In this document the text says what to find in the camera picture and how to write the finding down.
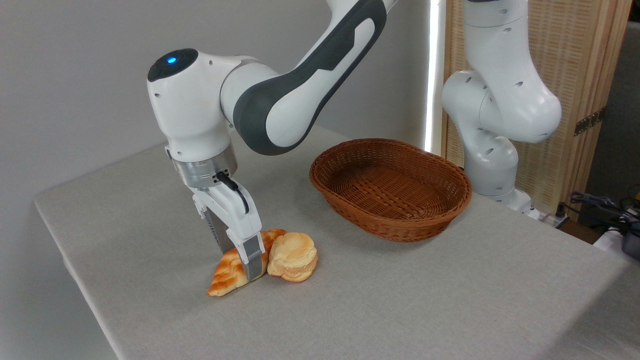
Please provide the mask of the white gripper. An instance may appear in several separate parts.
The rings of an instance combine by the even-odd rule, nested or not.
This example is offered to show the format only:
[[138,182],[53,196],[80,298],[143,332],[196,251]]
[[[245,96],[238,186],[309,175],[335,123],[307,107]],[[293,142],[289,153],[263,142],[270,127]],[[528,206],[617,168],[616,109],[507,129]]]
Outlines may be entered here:
[[236,249],[248,281],[262,276],[265,244],[261,219],[246,188],[236,180],[226,180],[212,187],[193,187],[192,200],[204,219],[222,255]]

